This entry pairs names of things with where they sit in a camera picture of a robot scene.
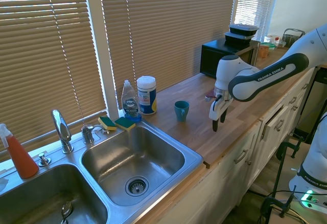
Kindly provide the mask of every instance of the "spray nozzle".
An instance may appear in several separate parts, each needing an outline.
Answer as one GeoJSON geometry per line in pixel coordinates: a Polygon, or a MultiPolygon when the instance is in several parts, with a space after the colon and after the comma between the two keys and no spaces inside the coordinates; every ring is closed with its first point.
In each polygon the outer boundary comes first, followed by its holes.
{"type": "Polygon", "coordinates": [[[126,86],[130,86],[130,85],[131,85],[131,83],[128,80],[125,80],[124,86],[126,87],[126,86]]]}
{"type": "Polygon", "coordinates": [[[5,148],[8,147],[8,142],[6,137],[9,135],[11,135],[11,132],[7,130],[6,125],[4,123],[0,123],[0,138],[5,148]]]}

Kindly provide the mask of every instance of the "drain strainer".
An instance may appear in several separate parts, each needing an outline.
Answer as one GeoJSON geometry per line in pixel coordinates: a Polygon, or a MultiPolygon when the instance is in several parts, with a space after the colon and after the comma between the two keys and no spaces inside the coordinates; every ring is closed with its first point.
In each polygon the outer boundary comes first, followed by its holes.
{"type": "Polygon", "coordinates": [[[131,178],[125,186],[126,192],[131,196],[140,196],[147,191],[149,183],[142,176],[131,178]]]}

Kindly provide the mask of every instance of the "teal mug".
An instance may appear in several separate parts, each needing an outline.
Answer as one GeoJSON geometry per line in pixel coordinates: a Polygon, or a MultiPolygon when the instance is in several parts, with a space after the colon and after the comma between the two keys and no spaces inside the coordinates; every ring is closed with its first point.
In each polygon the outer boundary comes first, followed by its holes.
{"type": "Polygon", "coordinates": [[[188,115],[190,104],[187,101],[177,101],[175,102],[175,113],[177,120],[179,122],[185,122],[186,116],[188,115]]]}

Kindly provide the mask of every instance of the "window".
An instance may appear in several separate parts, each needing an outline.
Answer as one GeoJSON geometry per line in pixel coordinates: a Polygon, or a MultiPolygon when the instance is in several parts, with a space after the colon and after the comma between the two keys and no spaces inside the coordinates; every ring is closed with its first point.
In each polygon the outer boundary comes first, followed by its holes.
{"type": "MultiPolygon", "coordinates": [[[[0,0],[0,122],[27,151],[105,113],[86,0],[0,0]]],[[[9,158],[1,143],[0,162],[9,158]]]]}
{"type": "Polygon", "coordinates": [[[117,98],[123,83],[157,91],[199,73],[201,45],[224,37],[233,0],[102,0],[117,98]]]}
{"type": "Polygon", "coordinates": [[[268,33],[275,0],[237,0],[235,23],[258,26],[255,40],[264,41],[268,33]]]}

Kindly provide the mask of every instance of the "kitchen cabinet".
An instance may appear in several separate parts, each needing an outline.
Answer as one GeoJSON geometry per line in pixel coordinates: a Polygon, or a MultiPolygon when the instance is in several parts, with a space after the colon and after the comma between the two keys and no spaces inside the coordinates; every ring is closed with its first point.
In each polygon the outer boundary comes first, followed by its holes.
{"type": "Polygon", "coordinates": [[[258,136],[260,123],[245,133],[223,160],[180,202],[160,224],[221,223],[236,205],[241,191],[246,191],[244,178],[247,164],[258,136]]]}
{"type": "Polygon", "coordinates": [[[295,126],[313,70],[293,87],[231,145],[216,167],[156,223],[220,224],[237,205],[258,174],[295,126]]]}

